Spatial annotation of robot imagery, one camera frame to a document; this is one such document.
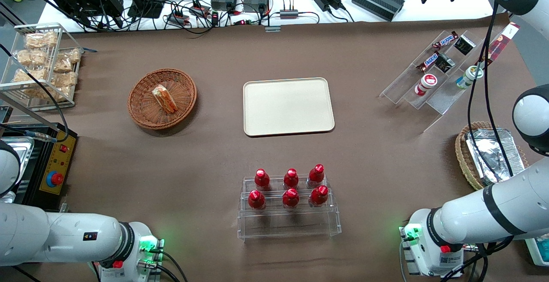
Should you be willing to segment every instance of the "metal tray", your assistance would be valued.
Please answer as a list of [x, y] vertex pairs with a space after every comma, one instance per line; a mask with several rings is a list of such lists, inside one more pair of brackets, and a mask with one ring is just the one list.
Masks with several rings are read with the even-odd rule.
[[22, 136], [2, 137], [1, 140], [4, 143], [8, 144], [10, 147], [12, 147], [17, 152], [17, 155], [19, 155], [19, 161], [21, 162], [21, 166], [19, 169], [19, 178], [17, 178], [17, 183], [19, 183], [21, 181], [21, 178], [23, 177], [25, 169], [27, 168], [29, 158], [33, 153], [34, 139], [32, 139], [31, 137]]
[[[466, 133], [465, 142], [467, 143], [469, 152], [473, 157], [479, 178], [486, 186], [509, 179], [509, 170], [507, 169], [507, 165], [501, 154], [500, 146], [497, 144], [494, 131], [490, 129], [478, 129], [473, 133], [477, 146], [482, 152], [483, 157], [497, 173], [496, 176], [488, 169], [482, 160], [482, 157], [479, 156], [478, 151], [473, 145], [471, 134]], [[524, 164], [522, 163], [518, 149], [516, 149], [513, 136], [509, 130], [506, 129], [498, 129], [498, 134], [500, 135], [501, 143], [504, 147], [507, 158], [509, 159], [511, 170], [513, 170], [513, 175], [516, 175], [520, 171], [524, 170]]]
[[243, 95], [249, 136], [326, 132], [335, 126], [328, 81], [322, 77], [250, 81]]

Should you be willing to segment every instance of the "round wicker basket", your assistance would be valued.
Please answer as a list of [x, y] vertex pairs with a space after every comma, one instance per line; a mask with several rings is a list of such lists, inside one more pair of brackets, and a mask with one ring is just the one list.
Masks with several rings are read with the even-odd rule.
[[[170, 92], [178, 110], [166, 113], [153, 96], [153, 89], [163, 85]], [[196, 85], [189, 75], [177, 69], [160, 69], [148, 73], [132, 88], [128, 112], [133, 121], [150, 130], [172, 127], [187, 117], [196, 102]]]
[[[471, 127], [473, 128], [473, 130], [491, 129], [492, 125], [489, 122], [477, 121], [472, 122]], [[467, 179], [467, 182], [469, 182], [469, 184], [471, 184], [471, 186], [473, 186], [475, 190], [480, 190], [481, 188], [484, 188], [484, 185], [482, 184], [482, 181], [477, 174], [477, 169], [475, 167], [473, 158], [471, 157], [471, 153], [469, 153], [469, 148], [465, 143], [465, 134], [467, 133], [469, 133], [469, 126], [465, 125], [463, 130], [461, 130], [461, 132], [459, 132], [459, 134], [455, 138], [455, 155], [457, 156], [457, 160], [459, 161], [459, 167], [461, 168], [463, 175]], [[520, 158], [522, 159], [524, 168], [527, 168], [529, 164], [524, 157], [523, 151], [520, 149], [519, 146], [517, 146], [516, 149], [518, 149], [518, 153], [520, 154]]]

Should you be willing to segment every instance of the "red and white bottle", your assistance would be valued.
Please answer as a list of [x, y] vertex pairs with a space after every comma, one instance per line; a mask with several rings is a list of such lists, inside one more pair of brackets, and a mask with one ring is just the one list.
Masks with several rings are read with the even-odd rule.
[[296, 208], [299, 203], [299, 194], [296, 189], [290, 188], [282, 194], [282, 204], [284, 208]]
[[314, 188], [309, 195], [309, 206], [322, 206], [328, 200], [328, 187], [325, 185]]
[[318, 164], [309, 171], [307, 188], [316, 188], [321, 184], [322, 180], [324, 180], [324, 166], [322, 164]]
[[247, 204], [255, 210], [265, 209], [265, 196], [261, 192], [253, 190], [247, 198]]
[[271, 190], [271, 179], [269, 178], [269, 175], [265, 172], [264, 169], [259, 168], [255, 172], [255, 188], [257, 188], [258, 191], [267, 192]]
[[286, 175], [284, 175], [284, 189], [298, 188], [298, 183], [298, 172], [293, 168], [288, 169]]

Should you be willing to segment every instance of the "table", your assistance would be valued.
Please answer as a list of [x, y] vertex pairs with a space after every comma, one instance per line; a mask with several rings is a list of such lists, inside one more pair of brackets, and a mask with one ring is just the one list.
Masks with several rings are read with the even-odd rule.
[[[507, 22], [506, 15], [498, 16], [494, 31]], [[405, 104], [395, 107], [379, 93], [442, 30], [470, 30], [480, 36], [487, 25], [483, 18], [304, 24], [276, 34], [237, 26], [200, 38], [180, 30], [77, 34], [81, 45], [99, 52], [84, 55], [76, 106], [63, 110], [80, 136], [67, 177], [67, 202], [73, 212], [147, 224], [166, 239], [166, 252], [178, 260], [190, 282], [399, 282], [397, 227], [417, 209], [441, 206], [473, 191], [453, 145], [467, 122], [467, 98], [422, 133], [435, 114]], [[212, 51], [220, 45], [227, 47], [224, 53]], [[164, 67], [181, 69], [194, 79], [195, 109], [174, 129], [142, 130], [127, 113], [127, 96], [143, 75]], [[496, 123], [512, 131], [530, 164], [541, 159], [512, 124], [516, 97], [534, 86], [514, 43], [490, 65], [490, 76]], [[243, 84], [285, 77], [328, 81], [333, 131], [245, 135]], [[55, 114], [44, 115], [58, 120]], [[472, 118], [486, 120], [482, 94], [473, 100]], [[272, 175], [290, 167], [306, 172], [317, 163], [325, 165], [339, 203], [340, 235], [246, 243], [237, 238], [242, 177], [259, 167]], [[523, 242], [512, 243], [490, 256], [486, 281], [538, 282], [549, 274], [528, 258]], [[45, 282], [95, 280], [86, 264], [22, 268]], [[11, 268], [0, 268], [0, 276], [27, 281]]]
[[[342, 0], [355, 21], [366, 21], [366, 22], [379, 22], [383, 21], [381, 18], [374, 16], [373, 14], [365, 11], [364, 9], [355, 6], [351, 0]], [[294, 7], [300, 12], [316, 12], [320, 15], [321, 23], [333, 23], [341, 22], [342, 20], [333, 18], [327, 12], [321, 12], [318, 6], [313, 2], [313, 0], [295, 0], [293, 4]], [[131, 0], [124, 0], [124, 6], [127, 8], [131, 6]], [[276, 12], [282, 9], [282, 0], [274, 0], [273, 12]], [[170, 14], [171, 9], [169, 4], [165, 4], [163, 15]], [[334, 14], [338, 17], [348, 18], [348, 15], [343, 10], [335, 10]], [[425, 20], [450, 20], [450, 19], [476, 19], [482, 18], [492, 14], [492, 6], [488, 0], [455, 0], [455, 2], [450, 2], [449, 0], [427, 0], [425, 4], [421, 4], [420, 0], [406, 0], [402, 10], [396, 15], [393, 21], [425, 21]], [[251, 19], [257, 20], [255, 14], [245, 14], [239, 16], [231, 16], [233, 22], [242, 19]], [[280, 18], [271, 18], [271, 25], [281, 25], [281, 24], [308, 24], [315, 23], [317, 20], [316, 16], [311, 15], [307, 17], [300, 16], [296, 20], [280, 20]], [[55, 10], [49, 4], [46, 5], [42, 16], [39, 20], [40, 23], [47, 22], [60, 22], [69, 32], [81, 32], [83, 31], [78, 24]], [[161, 19], [155, 20], [157, 27], [163, 27], [164, 22]], [[131, 30], [137, 30], [137, 24], [131, 26]], [[153, 30], [153, 20], [151, 19], [142, 19], [139, 24], [139, 30]]]

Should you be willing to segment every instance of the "white tray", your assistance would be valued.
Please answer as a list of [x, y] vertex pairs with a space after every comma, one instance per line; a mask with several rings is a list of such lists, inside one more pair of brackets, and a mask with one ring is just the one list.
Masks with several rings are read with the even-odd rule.
[[249, 136], [325, 132], [335, 126], [324, 78], [250, 81], [243, 93]]

